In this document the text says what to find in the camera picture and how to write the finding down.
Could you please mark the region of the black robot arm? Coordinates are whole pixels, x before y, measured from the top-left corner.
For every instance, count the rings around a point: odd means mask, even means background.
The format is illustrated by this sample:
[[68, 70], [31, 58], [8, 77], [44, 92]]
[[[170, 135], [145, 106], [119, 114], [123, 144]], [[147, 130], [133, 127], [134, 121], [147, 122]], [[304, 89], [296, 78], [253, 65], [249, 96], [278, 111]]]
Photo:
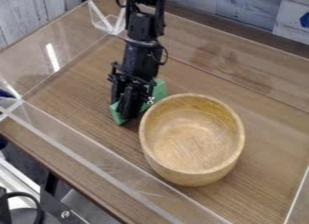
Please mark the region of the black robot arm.
[[123, 61], [111, 63], [108, 80], [112, 83], [111, 103], [123, 119], [135, 118], [142, 105], [153, 101], [155, 77], [165, 46], [158, 37], [165, 35], [166, 0], [116, 0], [126, 9], [127, 39]]

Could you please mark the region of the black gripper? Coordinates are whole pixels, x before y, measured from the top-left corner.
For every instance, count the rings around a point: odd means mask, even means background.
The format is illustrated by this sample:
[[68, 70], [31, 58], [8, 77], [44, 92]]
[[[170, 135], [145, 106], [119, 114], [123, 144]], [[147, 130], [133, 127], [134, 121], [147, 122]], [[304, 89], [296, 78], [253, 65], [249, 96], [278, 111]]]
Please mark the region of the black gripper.
[[111, 103], [118, 102], [118, 112], [124, 119], [133, 119], [139, 115], [149, 97], [147, 86], [150, 90], [157, 86], [158, 69], [166, 64], [161, 61], [163, 49], [159, 41], [126, 40], [123, 61], [111, 63], [112, 71], [108, 74], [108, 80], [112, 82]]

